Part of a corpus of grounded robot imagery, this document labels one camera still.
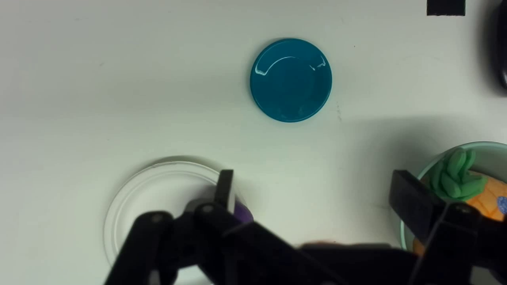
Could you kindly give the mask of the plush pineapple toy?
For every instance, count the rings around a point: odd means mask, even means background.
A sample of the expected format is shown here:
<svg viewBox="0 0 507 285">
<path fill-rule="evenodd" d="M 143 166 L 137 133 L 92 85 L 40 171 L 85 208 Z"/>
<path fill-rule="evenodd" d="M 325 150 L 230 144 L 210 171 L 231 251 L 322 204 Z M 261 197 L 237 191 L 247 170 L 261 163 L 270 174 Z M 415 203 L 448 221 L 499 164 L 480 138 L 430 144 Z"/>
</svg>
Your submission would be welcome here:
<svg viewBox="0 0 507 285">
<path fill-rule="evenodd" d="M 465 202 L 487 218 L 507 216 L 507 179 L 472 170 L 478 154 L 471 148 L 447 152 L 421 181 L 438 197 Z"/>
</svg>

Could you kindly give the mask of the purple toy piece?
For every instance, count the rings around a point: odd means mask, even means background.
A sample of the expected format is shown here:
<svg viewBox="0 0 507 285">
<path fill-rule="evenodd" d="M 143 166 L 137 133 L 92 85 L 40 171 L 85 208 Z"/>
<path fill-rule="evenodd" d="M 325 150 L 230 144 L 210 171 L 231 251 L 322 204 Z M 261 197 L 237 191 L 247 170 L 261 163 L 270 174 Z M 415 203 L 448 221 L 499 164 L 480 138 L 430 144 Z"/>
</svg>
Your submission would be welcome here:
<svg viewBox="0 0 507 285">
<path fill-rule="evenodd" d="M 251 211 L 239 199 L 235 199 L 233 213 L 235 218 L 242 223 L 248 223 L 254 220 Z"/>
</svg>

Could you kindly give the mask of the black tape square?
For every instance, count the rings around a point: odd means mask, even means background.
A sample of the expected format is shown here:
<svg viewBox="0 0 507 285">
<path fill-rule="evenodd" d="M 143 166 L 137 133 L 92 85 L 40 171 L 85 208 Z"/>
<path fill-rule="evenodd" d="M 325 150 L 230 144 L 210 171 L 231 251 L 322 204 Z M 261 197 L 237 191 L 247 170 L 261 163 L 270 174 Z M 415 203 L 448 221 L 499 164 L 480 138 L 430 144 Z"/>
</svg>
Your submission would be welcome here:
<svg viewBox="0 0 507 285">
<path fill-rule="evenodd" d="M 465 16 L 466 0 L 426 0 L 427 16 Z"/>
</svg>

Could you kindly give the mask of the white paper plate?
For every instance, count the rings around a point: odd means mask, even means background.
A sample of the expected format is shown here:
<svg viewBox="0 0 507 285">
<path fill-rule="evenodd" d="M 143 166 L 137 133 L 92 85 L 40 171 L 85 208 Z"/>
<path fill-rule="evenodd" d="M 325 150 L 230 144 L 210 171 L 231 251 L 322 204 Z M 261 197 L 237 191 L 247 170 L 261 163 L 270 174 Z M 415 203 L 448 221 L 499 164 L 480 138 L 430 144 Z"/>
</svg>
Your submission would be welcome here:
<svg viewBox="0 0 507 285">
<path fill-rule="evenodd" d="M 135 220 L 146 212 L 164 211 L 179 218 L 188 203 L 214 198 L 219 172 L 190 161 L 157 163 L 130 177 L 113 198 L 105 217 L 105 255 L 114 265 Z"/>
</svg>

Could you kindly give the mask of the teal round plate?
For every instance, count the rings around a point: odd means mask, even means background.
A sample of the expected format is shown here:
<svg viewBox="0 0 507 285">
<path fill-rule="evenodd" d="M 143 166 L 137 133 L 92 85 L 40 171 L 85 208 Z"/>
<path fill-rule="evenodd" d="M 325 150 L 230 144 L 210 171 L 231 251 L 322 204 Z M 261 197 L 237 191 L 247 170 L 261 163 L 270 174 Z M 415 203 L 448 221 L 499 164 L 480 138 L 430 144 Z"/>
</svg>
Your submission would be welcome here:
<svg viewBox="0 0 507 285">
<path fill-rule="evenodd" d="M 332 69 L 324 53 L 299 38 L 282 38 L 266 46 L 250 72 L 250 93 L 268 117 L 285 123 L 314 116 L 332 89 Z"/>
</svg>

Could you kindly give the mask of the pale green bowl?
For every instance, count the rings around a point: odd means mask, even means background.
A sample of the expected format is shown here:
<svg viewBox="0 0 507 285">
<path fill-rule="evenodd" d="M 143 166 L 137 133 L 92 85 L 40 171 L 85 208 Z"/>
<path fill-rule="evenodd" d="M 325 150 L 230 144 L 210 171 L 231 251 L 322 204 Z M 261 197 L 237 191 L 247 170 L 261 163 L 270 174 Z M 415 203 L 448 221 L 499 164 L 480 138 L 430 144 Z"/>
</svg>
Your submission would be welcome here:
<svg viewBox="0 0 507 285">
<path fill-rule="evenodd" d="M 467 201 L 485 217 L 502 221 L 507 214 L 507 145 L 493 141 L 475 141 L 455 146 L 425 161 L 415 170 L 410 170 L 415 177 L 426 180 L 434 165 L 455 148 L 473 150 L 476 154 L 471 170 L 488 177 L 487 188 L 482 194 Z M 416 253 L 422 252 L 422 245 L 414 242 L 414 235 L 399 216 L 391 209 L 391 222 L 402 249 Z M 475 267 L 471 275 L 473 285 L 507 285 L 507 279 L 502 279 L 494 272 Z"/>
</svg>

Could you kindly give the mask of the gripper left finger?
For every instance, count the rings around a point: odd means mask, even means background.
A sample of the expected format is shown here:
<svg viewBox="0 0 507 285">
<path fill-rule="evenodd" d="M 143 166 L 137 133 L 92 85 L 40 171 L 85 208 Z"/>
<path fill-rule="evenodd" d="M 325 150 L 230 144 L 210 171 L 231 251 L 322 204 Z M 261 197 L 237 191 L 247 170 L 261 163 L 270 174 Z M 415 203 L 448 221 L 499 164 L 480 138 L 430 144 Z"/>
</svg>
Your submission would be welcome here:
<svg viewBox="0 0 507 285">
<path fill-rule="evenodd" d="M 226 209 L 233 170 L 220 172 L 212 200 L 190 202 L 174 218 L 139 215 L 105 285 L 174 285 L 179 270 L 197 266 L 213 285 L 341 285 L 341 278 L 257 222 Z"/>
</svg>

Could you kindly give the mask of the black rounded object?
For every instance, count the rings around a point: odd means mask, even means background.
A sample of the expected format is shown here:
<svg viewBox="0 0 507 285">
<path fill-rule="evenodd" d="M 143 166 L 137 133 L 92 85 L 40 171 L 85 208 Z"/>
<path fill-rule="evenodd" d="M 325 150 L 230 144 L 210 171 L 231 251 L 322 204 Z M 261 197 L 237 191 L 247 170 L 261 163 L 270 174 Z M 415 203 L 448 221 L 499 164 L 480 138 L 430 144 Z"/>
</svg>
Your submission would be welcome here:
<svg viewBox="0 0 507 285">
<path fill-rule="evenodd" d="M 501 88 L 507 91 L 507 0 L 496 8 L 492 32 L 492 65 Z"/>
</svg>

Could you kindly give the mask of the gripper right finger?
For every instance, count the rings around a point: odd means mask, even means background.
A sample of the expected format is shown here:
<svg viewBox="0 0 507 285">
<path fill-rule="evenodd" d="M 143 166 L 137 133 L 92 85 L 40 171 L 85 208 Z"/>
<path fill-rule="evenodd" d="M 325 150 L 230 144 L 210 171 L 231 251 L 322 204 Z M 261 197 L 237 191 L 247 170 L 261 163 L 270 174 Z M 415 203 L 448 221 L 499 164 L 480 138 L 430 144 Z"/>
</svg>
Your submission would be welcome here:
<svg viewBox="0 0 507 285">
<path fill-rule="evenodd" d="M 409 285 L 471 285 L 474 267 L 488 269 L 507 285 L 507 219 L 445 201 L 407 170 L 393 171 L 389 204 L 425 248 Z"/>
</svg>

